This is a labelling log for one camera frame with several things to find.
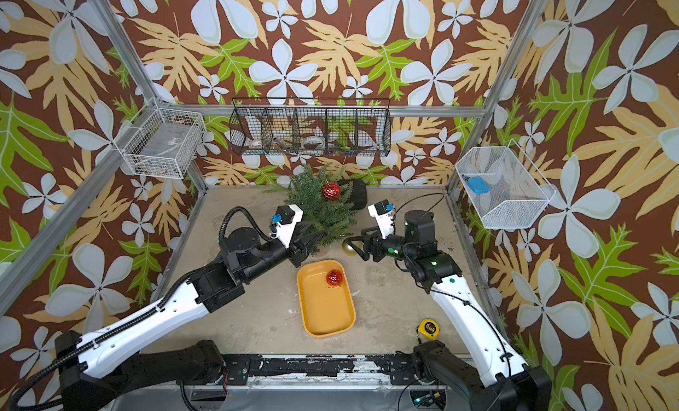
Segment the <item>red faceted ball ornament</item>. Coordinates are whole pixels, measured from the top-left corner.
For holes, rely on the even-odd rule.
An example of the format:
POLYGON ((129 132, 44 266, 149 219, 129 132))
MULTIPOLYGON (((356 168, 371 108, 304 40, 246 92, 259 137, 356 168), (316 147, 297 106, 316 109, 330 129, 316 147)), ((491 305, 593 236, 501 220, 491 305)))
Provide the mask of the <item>red faceted ball ornament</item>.
POLYGON ((341 186, 337 182, 328 182, 322 187, 322 195, 328 201, 338 200, 341 193, 341 186))

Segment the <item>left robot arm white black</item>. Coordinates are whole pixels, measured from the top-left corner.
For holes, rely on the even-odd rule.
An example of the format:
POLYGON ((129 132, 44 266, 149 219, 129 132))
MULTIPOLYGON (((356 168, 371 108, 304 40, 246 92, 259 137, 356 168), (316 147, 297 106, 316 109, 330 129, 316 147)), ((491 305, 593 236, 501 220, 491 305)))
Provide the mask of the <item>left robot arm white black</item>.
POLYGON ((224 360, 216 344, 202 340, 173 352, 143 354, 146 346, 242 296, 246 285, 283 262, 300 267, 323 234, 296 205, 277 208, 271 234, 265 234, 242 206, 232 208, 217 235, 220 252, 189 271, 166 295, 103 329, 58 338, 57 358, 18 388, 7 401, 21 410, 21 399, 43 379, 58 373, 60 396, 36 410, 99 410, 116 398, 170 380, 208 382, 220 377, 224 360))

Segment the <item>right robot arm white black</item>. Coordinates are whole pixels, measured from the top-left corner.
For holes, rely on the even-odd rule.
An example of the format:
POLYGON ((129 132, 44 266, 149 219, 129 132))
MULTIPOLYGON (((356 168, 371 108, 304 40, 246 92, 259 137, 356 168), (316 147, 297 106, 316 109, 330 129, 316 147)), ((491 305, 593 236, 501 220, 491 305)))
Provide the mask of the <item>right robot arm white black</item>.
POLYGON ((393 204, 382 201, 368 209, 377 224, 348 238, 350 248, 364 261, 402 262, 451 320, 472 359, 465 363, 438 340, 424 342, 411 355, 417 379, 456 390, 472 410, 547 410, 551 378, 542 367, 528 365, 490 321, 458 264, 439 249, 433 213, 407 212, 404 232, 397 234, 393 204))

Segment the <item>gold ball ornament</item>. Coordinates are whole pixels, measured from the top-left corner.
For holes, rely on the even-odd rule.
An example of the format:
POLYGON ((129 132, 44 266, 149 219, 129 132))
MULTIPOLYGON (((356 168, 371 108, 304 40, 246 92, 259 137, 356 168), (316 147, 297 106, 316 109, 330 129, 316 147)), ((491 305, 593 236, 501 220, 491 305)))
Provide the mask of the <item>gold ball ornament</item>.
POLYGON ((348 255, 348 256, 356 256, 357 255, 357 252, 352 248, 352 246, 350 245, 350 242, 347 239, 345 239, 342 243, 342 250, 343 250, 343 253, 345 255, 348 255))

